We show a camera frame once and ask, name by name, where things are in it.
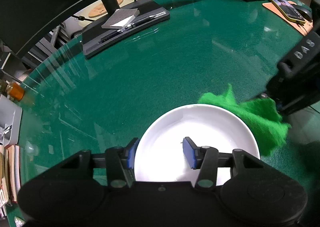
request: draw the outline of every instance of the computer mouse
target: computer mouse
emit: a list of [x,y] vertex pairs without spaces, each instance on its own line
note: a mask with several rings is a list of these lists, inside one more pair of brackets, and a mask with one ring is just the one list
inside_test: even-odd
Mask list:
[[292,4],[292,6],[300,13],[300,15],[309,22],[312,22],[312,12],[305,7],[300,5]]

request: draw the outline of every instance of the notepad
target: notepad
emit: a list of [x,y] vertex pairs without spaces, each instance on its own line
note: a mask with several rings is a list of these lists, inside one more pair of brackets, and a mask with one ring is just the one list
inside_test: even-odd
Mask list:
[[127,26],[139,15],[138,9],[117,9],[101,26],[102,28],[120,29]]

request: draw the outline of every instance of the yellow phone case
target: yellow phone case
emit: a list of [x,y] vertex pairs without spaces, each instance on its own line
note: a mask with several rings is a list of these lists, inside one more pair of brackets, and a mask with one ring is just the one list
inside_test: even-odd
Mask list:
[[298,24],[305,24],[306,21],[305,20],[297,20],[297,19],[293,19],[293,18],[290,18],[279,6],[276,2],[274,2],[273,0],[270,0],[270,2],[273,3],[273,5],[282,13],[282,15],[287,19],[289,20],[290,22],[294,22],[294,23],[298,23]]

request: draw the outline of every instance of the wooden coaster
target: wooden coaster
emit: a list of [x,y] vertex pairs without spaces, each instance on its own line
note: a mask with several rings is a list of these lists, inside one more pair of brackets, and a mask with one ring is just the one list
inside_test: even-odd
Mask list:
[[[119,5],[123,2],[123,0],[117,0],[117,1],[118,1]],[[96,18],[96,17],[101,16],[105,13],[107,13],[106,8],[104,7],[104,5],[102,3],[100,3],[99,5],[95,6],[92,10],[90,10],[89,18]]]

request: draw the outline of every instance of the blue gripper pad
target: blue gripper pad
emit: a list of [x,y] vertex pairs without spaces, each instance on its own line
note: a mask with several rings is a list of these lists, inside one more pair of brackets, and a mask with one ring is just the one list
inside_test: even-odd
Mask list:
[[137,139],[136,142],[132,145],[132,147],[129,150],[128,160],[127,160],[128,168],[133,169],[134,167],[134,158],[136,156],[136,151],[137,151],[139,142],[140,142],[140,139]]
[[183,154],[186,157],[189,166],[192,169],[196,169],[196,155],[195,150],[191,147],[186,138],[182,141]]

